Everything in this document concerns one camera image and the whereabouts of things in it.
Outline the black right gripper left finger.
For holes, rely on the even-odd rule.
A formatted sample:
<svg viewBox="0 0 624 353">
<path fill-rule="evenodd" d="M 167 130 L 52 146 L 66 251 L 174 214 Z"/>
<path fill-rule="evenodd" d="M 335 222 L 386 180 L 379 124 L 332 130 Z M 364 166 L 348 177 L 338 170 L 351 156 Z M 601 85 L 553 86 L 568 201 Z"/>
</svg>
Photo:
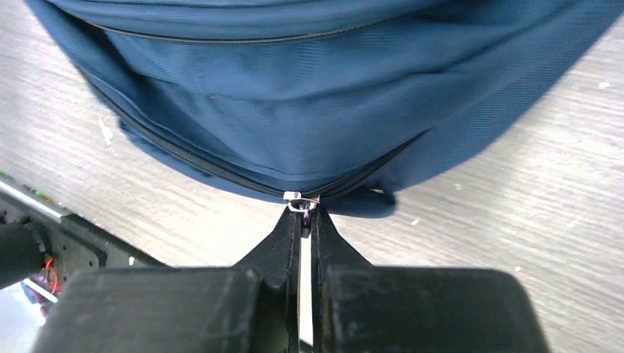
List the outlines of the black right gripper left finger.
<svg viewBox="0 0 624 353">
<path fill-rule="evenodd" d="M 34 352 L 297 352 L 302 216 L 230 267 L 99 269 L 72 278 Z"/>
</svg>

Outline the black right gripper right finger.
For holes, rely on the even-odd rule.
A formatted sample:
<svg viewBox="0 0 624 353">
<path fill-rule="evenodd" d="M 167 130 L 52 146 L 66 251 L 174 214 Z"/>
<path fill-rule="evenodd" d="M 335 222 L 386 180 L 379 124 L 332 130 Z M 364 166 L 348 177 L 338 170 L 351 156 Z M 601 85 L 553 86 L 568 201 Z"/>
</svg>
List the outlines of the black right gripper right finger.
<svg viewBox="0 0 624 353">
<path fill-rule="evenodd" d="M 491 268 L 373 265 L 325 208 L 311 226 L 315 352 L 548 352 L 531 300 Z"/>
</svg>

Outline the navy blue backpack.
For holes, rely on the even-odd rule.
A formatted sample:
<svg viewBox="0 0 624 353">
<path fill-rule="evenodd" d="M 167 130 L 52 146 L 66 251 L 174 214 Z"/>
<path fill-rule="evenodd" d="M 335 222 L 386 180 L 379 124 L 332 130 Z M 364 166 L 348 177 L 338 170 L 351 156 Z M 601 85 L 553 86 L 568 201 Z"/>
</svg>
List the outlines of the navy blue backpack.
<svg viewBox="0 0 624 353">
<path fill-rule="evenodd" d="M 190 178 L 383 217 L 494 143 L 621 1 L 30 1 L 139 149 Z"/>
</svg>

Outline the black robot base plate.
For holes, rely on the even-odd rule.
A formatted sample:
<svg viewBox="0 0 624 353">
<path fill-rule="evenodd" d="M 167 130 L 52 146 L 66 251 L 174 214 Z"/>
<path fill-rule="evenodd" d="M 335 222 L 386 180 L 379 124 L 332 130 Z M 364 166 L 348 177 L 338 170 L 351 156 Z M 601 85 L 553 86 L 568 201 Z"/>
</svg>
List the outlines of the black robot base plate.
<svg viewBox="0 0 624 353">
<path fill-rule="evenodd" d="M 1 174 L 2 288 L 27 281 L 56 296 L 77 273 L 161 264 L 41 191 Z"/>
</svg>

